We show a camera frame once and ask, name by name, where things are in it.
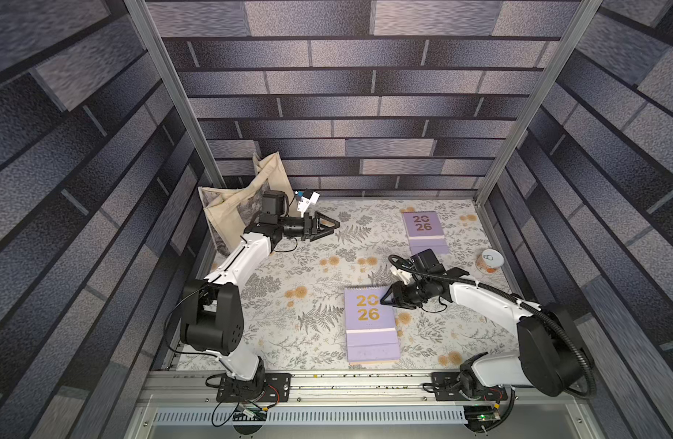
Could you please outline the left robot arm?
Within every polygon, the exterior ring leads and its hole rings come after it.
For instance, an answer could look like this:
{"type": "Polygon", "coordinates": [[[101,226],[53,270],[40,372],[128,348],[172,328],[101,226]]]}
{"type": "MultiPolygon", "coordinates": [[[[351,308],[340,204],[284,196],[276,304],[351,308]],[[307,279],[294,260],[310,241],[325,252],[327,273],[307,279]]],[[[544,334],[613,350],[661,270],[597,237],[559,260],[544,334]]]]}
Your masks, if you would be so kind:
{"type": "Polygon", "coordinates": [[[298,191],[292,202],[285,193],[269,190],[261,208],[244,228],[238,246],[217,270],[186,287],[179,302],[180,341],[195,353],[215,358],[223,367],[218,400],[258,400],[269,388],[263,359],[241,339],[244,317],[241,289],[282,239],[316,241],[334,233],[340,223],[308,209],[320,194],[298,191]]]}

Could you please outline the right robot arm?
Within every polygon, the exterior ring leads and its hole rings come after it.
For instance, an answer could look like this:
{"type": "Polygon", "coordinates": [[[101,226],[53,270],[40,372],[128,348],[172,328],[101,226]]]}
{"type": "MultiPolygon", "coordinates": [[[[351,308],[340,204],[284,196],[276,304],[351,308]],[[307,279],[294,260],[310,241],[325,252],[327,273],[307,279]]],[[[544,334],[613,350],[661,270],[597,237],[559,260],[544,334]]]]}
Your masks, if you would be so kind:
{"type": "Polygon", "coordinates": [[[557,303],[540,305],[473,278],[461,268],[447,269],[431,250],[410,258],[388,257],[398,280],[382,305],[416,310],[431,300],[467,307],[506,329],[517,347],[500,354],[479,353],[459,367],[443,391],[480,399],[495,387],[532,387],[555,397],[568,393],[589,400],[596,395],[594,359],[570,313],[557,303]]]}

